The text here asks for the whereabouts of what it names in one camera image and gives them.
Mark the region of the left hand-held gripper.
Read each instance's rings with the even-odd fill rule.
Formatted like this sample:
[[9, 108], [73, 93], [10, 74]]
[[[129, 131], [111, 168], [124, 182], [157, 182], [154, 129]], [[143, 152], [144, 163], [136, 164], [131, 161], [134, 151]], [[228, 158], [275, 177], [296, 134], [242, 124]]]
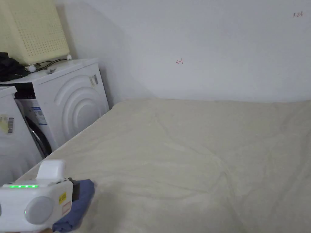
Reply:
[[0, 188], [0, 231], [40, 232], [66, 216], [79, 199], [80, 184], [66, 178], [65, 161], [45, 160], [35, 179]]

